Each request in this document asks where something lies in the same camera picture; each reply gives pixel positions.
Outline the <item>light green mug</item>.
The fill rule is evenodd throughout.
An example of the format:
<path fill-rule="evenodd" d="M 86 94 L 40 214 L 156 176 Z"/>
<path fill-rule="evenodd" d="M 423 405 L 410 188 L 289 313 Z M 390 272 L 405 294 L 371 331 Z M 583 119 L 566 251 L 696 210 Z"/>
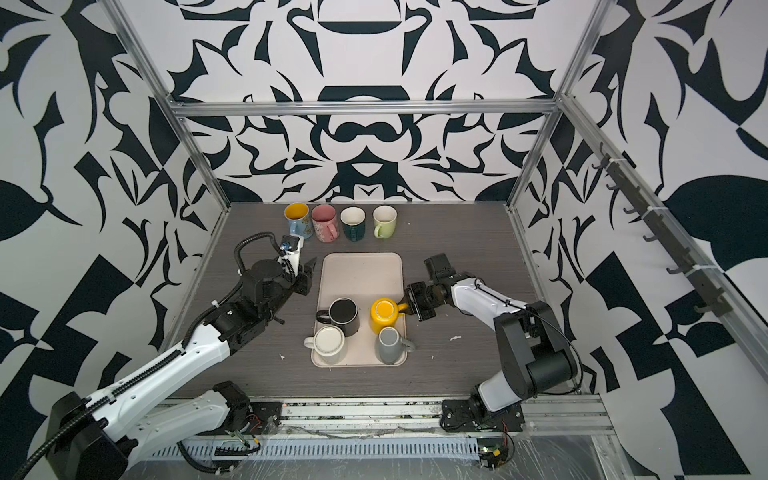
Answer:
<path fill-rule="evenodd" d="M 381 205 L 373 212 L 374 237 L 377 239 L 391 238 L 396 230 L 397 211 L 389 205 Z"/>

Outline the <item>blue butterfly mug yellow inside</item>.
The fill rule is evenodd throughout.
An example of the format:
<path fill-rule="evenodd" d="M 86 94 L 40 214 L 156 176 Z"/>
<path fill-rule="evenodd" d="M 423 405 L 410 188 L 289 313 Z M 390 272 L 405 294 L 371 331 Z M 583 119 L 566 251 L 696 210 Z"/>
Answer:
<path fill-rule="evenodd" d="M 288 231 L 291 235 L 300 236 L 303 239 L 311 238 L 314 234 L 310 208 L 304 203 L 292 203 L 284 209 L 284 217 L 288 222 Z"/>

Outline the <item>black mug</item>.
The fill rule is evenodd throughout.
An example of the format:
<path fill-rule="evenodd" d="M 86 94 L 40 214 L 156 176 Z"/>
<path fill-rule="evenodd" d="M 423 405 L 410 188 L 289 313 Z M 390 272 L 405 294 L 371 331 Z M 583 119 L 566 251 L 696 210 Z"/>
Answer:
<path fill-rule="evenodd" d="M 360 327 L 358 306 L 350 298 L 338 298 L 327 309 L 318 310 L 315 320 L 321 324 L 338 327 L 345 337 L 356 334 Z"/>

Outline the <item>dark green mug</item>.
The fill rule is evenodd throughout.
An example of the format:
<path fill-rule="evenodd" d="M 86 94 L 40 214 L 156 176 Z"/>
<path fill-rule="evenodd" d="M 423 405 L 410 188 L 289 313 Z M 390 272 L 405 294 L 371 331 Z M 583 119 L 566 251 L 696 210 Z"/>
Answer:
<path fill-rule="evenodd" d="M 343 232 L 351 242 L 361 241 L 365 236 L 365 211 L 356 206 L 345 208 L 340 214 Z"/>

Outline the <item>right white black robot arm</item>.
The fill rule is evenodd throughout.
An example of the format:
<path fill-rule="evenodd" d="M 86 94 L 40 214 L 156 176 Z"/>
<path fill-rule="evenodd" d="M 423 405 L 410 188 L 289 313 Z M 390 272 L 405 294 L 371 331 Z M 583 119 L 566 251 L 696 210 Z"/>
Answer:
<path fill-rule="evenodd" d="M 457 271 L 444 254 L 428 258 L 427 282 L 405 286 L 405 313 L 420 321 L 450 306 L 493 330 L 500 371 L 477 385 L 470 404 L 481 414 L 494 414 L 575 379 L 580 364 L 551 307 L 543 301 L 524 303 L 508 297 L 484 280 Z"/>

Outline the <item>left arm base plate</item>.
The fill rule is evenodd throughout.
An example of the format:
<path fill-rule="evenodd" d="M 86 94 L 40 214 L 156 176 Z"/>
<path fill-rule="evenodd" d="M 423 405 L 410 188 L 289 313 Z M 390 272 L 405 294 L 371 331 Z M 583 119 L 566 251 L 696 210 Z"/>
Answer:
<path fill-rule="evenodd" d="M 270 434 L 280 426 L 282 409 L 283 403 L 278 401 L 251 402 L 248 407 L 236 407 L 221 426 L 204 430 L 200 435 L 224 435 L 235 431 L 252 436 Z"/>

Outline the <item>pink ghost print mug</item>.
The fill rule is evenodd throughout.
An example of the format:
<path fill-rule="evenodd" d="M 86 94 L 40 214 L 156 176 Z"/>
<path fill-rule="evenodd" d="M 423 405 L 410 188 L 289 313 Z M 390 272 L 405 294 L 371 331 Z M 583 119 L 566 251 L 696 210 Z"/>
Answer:
<path fill-rule="evenodd" d="M 317 205 L 311 212 L 315 236 L 320 242 L 331 243 L 339 237 L 336 209 L 330 204 Z"/>

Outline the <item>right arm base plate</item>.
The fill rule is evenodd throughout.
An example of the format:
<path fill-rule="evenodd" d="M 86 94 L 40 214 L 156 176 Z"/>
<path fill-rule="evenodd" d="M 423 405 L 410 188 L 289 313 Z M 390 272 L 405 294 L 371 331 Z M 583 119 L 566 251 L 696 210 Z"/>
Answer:
<path fill-rule="evenodd" d="M 440 427 L 446 432 L 521 432 L 525 417 L 519 404 L 490 412 L 478 397 L 442 401 Z"/>

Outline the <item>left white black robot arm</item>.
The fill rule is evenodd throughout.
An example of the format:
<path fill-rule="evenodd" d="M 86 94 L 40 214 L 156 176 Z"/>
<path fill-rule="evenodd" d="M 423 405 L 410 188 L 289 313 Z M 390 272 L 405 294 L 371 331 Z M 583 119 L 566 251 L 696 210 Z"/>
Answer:
<path fill-rule="evenodd" d="M 204 314 L 190 335 L 133 374 L 81 398 L 58 400 L 45 458 L 59 479 L 118 479 L 165 447 L 200 433 L 238 433 L 251 402 L 233 382 L 161 412 L 155 407 L 262 334 L 292 294 L 307 295 L 316 262 L 261 260 L 235 295 Z"/>

